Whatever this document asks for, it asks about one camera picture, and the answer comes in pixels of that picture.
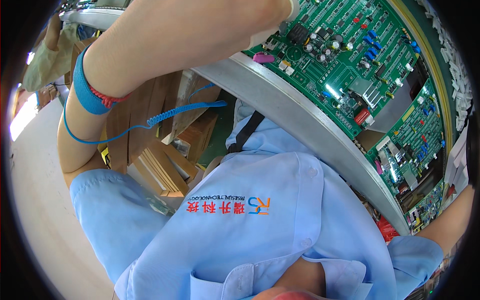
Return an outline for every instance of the cable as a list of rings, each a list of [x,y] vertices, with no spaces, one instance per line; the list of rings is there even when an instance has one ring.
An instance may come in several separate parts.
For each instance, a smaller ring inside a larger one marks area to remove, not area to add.
[[[209,87],[212,87],[212,86],[215,86],[215,84],[214,84],[214,83],[207,84],[206,86],[204,86],[204,87],[202,87],[202,88],[199,88],[198,90],[196,90],[195,92],[193,92],[193,93],[190,95],[190,97],[188,97],[188,103],[189,103],[189,104],[192,104],[192,103],[190,102],[190,98],[191,98],[193,95],[195,95],[196,93],[200,92],[201,90],[204,90],[204,89],[209,88]]]
[[[202,87],[201,89],[196,90],[193,94],[197,93],[200,90],[209,88],[211,86],[215,86],[215,84],[206,85],[206,86]],[[84,141],[84,140],[81,140],[81,139],[77,138],[75,135],[73,135],[73,133],[70,131],[70,128],[67,125],[67,118],[66,118],[67,101],[65,101],[65,105],[63,106],[63,123],[65,124],[65,128],[67,129],[68,134],[74,140],[76,140],[77,142],[80,142],[80,143],[83,143],[83,144],[102,144],[102,143],[108,143],[108,142],[111,142],[113,140],[116,140],[116,139],[123,136],[124,134],[126,134],[127,132],[129,132],[130,130],[132,130],[134,128],[152,129],[153,126],[160,123],[161,121],[163,121],[165,119],[168,119],[170,117],[173,117],[173,116],[175,116],[179,113],[188,111],[188,110],[197,109],[197,108],[222,107],[222,106],[227,106],[227,103],[225,101],[216,101],[216,102],[211,102],[211,103],[200,102],[200,103],[193,103],[193,104],[188,104],[188,105],[185,105],[185,106],[180,106],[178,108],[174,108],[174,109],[171,109],[169,111],[163,112],[159,115],[156,115],[154,117],[151,117],[150,119],[147,120],[148,127],[143,126],[143,125],[135,125],[135,126],[130,127],[129,129],[125,130],[123,133],[121,133],[120,135],[118,135],[116,137],[113,137],[111,139],[104,140],[104,141],[98,141],[98,142]]]

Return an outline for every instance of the shirt button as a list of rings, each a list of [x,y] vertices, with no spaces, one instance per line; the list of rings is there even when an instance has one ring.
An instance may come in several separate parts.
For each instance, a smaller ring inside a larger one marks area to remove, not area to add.
[[[310,168],[310,169],[308,170],[308,175],[309,175],[310,177],[315,177],[315,176],[317,176],[317,174],[318,174],[317,169]]]
[[[301,245],[303,248],[308,248],[312,245],[312,240],[309,238],[306,238],[301,242]]]

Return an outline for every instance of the pink component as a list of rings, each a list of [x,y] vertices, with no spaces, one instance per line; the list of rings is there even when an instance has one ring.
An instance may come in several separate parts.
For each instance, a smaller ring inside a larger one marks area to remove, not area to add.
[[[257,63],[267,63],[267,62],[274,62],[275,57],[270,54],[265,54],[263,52],[258,52],[253,56],[253,61]]]
[[[380,162],[378,160],[375,160],[375,164],[377,165],[377,173],[378,175],[382,175],[383,174],[383,171],[382,171],[382,167],[380,166]]]

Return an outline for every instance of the circuit board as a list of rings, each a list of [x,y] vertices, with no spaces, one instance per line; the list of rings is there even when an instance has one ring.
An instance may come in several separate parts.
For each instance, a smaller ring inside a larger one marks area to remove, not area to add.
[[[428,195],[405,214],[411,234],[418,233],[437,217],[442,204],[443,188],[444,180],[441,179]]]
[[[437,159],[444,143],[441,112],[429,78],[403,116],[365,156],[396,195],[417,187],[417,177]]]
[[[264,66],[354,139],[413,70],[420,49],[381,0],[300,0],[300,13],[262,45]]]

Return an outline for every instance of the red string bracelet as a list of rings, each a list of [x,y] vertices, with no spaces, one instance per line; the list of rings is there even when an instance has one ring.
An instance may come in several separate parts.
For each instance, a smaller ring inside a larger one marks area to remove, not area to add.
[[[114,98],[114,97],[110,97],[102,94],[101,92],[94,89],[91,85],[88,85],[88,86],[90,87],[90,90],[92,91],[92,93],[94,93],[95,96],[102,99],[102,104],[105,105],[106,108],[112,108],[113,103],[125,101],[130,97],[130,95],[132,95],[132,93],[129,93],[127,96],[123,98]]]

